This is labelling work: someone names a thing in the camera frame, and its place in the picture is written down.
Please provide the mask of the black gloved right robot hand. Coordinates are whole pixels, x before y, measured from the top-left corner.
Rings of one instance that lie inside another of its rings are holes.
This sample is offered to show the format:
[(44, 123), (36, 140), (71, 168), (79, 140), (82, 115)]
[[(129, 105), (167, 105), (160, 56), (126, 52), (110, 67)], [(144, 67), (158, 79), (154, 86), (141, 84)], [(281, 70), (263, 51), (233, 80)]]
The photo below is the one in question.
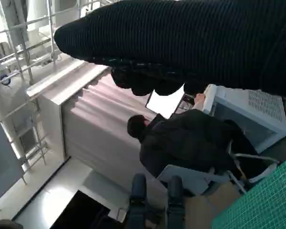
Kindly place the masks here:
[(286, 0), (122, 0), (58, 28), (65, 54), (136, 96), (209, 84), (286, 97)]

